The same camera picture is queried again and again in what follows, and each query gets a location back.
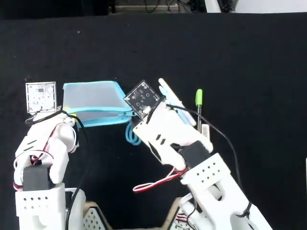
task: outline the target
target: blue zipper pouch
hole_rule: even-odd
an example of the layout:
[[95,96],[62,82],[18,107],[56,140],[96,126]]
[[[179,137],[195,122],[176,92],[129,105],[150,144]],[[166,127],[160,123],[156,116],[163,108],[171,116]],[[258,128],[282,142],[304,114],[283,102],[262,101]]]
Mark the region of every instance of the blue zipper pouch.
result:
[[65,83],[63,110],[79,117],[85,127],[126,123],[133,116],[115,81]]

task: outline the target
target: circuit board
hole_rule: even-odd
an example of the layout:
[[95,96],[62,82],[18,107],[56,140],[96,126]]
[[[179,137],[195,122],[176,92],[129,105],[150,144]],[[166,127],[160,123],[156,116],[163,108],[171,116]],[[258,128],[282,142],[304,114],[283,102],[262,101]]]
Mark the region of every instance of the circuit board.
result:
[[124,98],[140,119],[143,119],[150,112],[159,99],[159,95],[156,94],[145,80],[142,80]]

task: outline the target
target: black fabric background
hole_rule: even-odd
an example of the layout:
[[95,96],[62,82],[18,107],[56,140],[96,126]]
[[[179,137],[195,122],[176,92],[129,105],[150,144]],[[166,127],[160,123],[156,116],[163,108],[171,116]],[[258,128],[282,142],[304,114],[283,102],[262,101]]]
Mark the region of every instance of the black fabric background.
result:
[[[0,22],[1,229],[17,229],[12,162],[28,127],[25,81],[117,81],[125,92],[163,77],[188,108],[204,89],[204,115],[232,140],[243,186],[275,230],[306,227],[307,14],[144,15]],[[95,161],[83,187],[114,228],[161,225],[176,196],[149,150],[126,142],[125,125],[89,129]],[[212,132],[235,176],[233,155]],[[84,139],[65,178],[76,186]]]

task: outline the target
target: red wire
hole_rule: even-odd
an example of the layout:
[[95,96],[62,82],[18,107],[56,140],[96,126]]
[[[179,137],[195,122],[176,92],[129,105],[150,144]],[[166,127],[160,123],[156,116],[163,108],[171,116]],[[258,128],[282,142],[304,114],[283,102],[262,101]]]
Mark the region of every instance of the red wire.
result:
[[58,124],[53,128],[53,130],[52,130],[50,136],[48,137],[48,140],[47,140],[47,142],[46,142],[46,144],[45,144],[45,146],[44,146],[44,148],[43,148],[43,151],[46,151],[46,148],[47,148],[47,146],[48,146],[49,139],[52,137],[52,135],[53,135],[54,132],[56,131],[56,128],[58,127],[59,124],[60,124],[60,123],[58,123]]
[[184,222],[184,223],[187,223],[187,220],[184,220],[184,219],[178,219],[176,218],[177,221],[181,221],[181,222]]
[[182,174],[184,174],[186,171],[187,171],[188,169],[185,169],[185,170],[183,170],[183,171],[181,171],[181,172],[179,172],[179,173],[177,173],[177,174],[174,174],[174,175],[171,175],[171,176],[169,176],[169,177],[166,177],[166,178],[164,178],[164,179],[162,179],[162,180],[160,180],[160,181],[158,181],[158,182],[155,182],[155,183],[153,183],[152,185],[147,185],[147,184],[144,184],[144,185],[139,185],[139,186],[136,186],[136,187],[134,187],[134,189],[137,189],[137,191],[134,191],[135,193],[141,193],[141,192],[144,192],[144,191],[147,191],[147,190],[149,190],[149,189],[151,189],[151,188],[153,188],[153,187],[156,187],[157,185],[159,185],[159,184],[163,184],[163,183],[165,183],[165,182],[167,182],[167,181],[170,181],[170,180],[173,180],[173,179],[175,179],[175,178],[177,178],[177,177],[180,177]]

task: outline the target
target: pen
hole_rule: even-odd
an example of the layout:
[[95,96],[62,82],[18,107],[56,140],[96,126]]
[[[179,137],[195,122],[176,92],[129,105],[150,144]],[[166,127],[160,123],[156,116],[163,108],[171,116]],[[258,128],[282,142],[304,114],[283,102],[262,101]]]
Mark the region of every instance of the pen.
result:
[[[196,91],[195,104],[197,106],[197,113],[201,115],[201,106],[202,106],[202,89]],[[201,133],[201,118],[197,118],[197,130]]]

